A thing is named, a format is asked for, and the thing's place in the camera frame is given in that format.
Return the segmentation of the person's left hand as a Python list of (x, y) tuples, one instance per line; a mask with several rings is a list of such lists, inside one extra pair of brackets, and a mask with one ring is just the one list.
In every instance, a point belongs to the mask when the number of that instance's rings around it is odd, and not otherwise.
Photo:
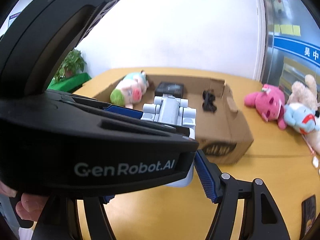
[[(16, 197), (17, 191), (11, 189), (5, 185), (2, 181), (1, 184), (1, 194), (6, 197)], [(16, 204), (16, 212), (23, 220), (31, 220), (37, 222), (41, 215), (43, 208), (48, 200), (48, 197), (37, 196), (32, 194), (23, 193), (21, 200)]]

